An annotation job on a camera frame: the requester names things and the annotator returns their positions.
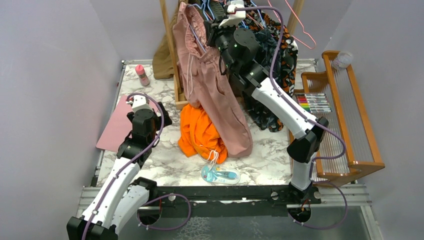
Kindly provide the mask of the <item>blue wire hanger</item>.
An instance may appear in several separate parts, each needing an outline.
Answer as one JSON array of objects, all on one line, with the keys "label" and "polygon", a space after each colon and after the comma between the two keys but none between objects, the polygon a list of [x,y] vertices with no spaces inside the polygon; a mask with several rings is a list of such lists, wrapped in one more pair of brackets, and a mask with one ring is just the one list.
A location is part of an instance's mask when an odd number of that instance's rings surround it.
[{"label": "blue wire hanger", "polygon": [[205,44],[203,43],[203,41],[202,41],[202,37],[201,36],[198,36],[198,32],[197,32],[197,30],[199,30],[200,29],[200,22],[202,22],[202,23],[204,23],[204,20],[206,19],[204,16],[201,16],[201,10],[202,10],[202,8],[201,8],[201,6],[199,5],[199,4],[197,4],[197,3],[188,3],[188,5],[187,5],[187,7],[188,8],[193,8],[193,9],[196,9],[196,11],[198,12],[198,15],[199,15],[199,18],[198,18],[198,20],[196,20],[196,22],[198,22],[198,24],[196,25],[196,26],[193,26],[193,24],[192,23],[190,23],[189,24],[189,27],[190,27],[190,29],[191,29],[191,32],[193,33],[193,35],[194,35],[194,37],[195,37],[195,39],[196,39],[196,42],[198,43],[198,46],[202,49],[202,51],[205,53],[206,52],[206,49],[205,49]]}]

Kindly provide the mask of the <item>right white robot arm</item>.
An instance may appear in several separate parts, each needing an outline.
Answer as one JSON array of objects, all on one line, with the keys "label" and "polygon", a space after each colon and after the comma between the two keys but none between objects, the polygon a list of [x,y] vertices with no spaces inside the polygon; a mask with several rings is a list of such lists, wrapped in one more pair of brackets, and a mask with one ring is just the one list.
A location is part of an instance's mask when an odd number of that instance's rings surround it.
[{"label": "right white robot arm", "polygon": [[328,120],[304,110],[275,83],[272,71],[255,60],[261,46],[251,30],[221,27],[216,20],[206,20],[204,26],[207,45],[218,48],[230,80],[242,93],[267,107],[291,131],[294,140],[287,153],[293,159],[293,169],[288,196],[296,204],[310,199],[314,195],[313,158],[325,136],[325,131],[315,123],[327,127]]}]

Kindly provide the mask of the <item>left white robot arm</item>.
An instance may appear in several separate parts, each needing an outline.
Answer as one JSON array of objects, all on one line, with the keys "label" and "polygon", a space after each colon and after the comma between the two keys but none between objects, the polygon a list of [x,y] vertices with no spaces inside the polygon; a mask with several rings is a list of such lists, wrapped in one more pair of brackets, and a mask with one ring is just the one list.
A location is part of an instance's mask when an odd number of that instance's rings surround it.
[{"label": "left white robot arm", "polygon": [[163,104],[155,105],[158,112],[145,106],[128,113],[132,130],[119,146],[113,168],[94,200],[80,217],[69,219],[66,230],[70,240],[117,240],[137,209],[157,200],[156,181],[135,178],[163,128],[172,124]]}]

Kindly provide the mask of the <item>pink wire hanger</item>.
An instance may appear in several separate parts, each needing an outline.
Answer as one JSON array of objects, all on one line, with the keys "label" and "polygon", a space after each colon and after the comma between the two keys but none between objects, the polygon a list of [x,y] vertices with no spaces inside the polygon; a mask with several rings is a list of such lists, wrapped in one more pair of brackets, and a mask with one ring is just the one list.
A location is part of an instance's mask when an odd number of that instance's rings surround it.
[{"label": "pink wire hanger", "polygon": [[286,27],[288,29],[288,31],[292,34],[295,33],[296,27],[299,25],[301,32],[307,36],[311,42],[313,43],[313,45],[308,45],[306,44],[304,41],[298,39],[297,37],[295,37],[293,35],[293,38],[300,44],[302,44],[303,46],[305,46],[306,48],[308,48],[309,50],[313,50],[317,47],[317,42],[316,40],[312,37],[312,35],[306,31],[305,26],[303,24],[303,22],[301,21],[301,19],[299,18],[305,1],[304,0],[295,0],[293,3],[289,3],[288,0],[284,0],[286,6],[289,8],[290,10],[290,15],[289,15],[289,20],[288,23],[286,24]]}]

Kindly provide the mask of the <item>pink shorts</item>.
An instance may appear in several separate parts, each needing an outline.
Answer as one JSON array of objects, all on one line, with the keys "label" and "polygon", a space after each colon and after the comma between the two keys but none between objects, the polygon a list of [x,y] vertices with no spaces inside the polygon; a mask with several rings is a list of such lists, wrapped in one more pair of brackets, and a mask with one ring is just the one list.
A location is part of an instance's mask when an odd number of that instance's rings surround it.
[{"label": "pink shorts", "polygon": [[253,149],[251,131],[227,76],[219,72],[219,51],[206,46],[204,23],[200,22],[197,35],[202,37],[206,52],[190,29],[190,24],[198,24],[199,17],[196,9],[181,2],[172,28],[185,97],[191,106],[206,111],[230,157],[249,156]]}]

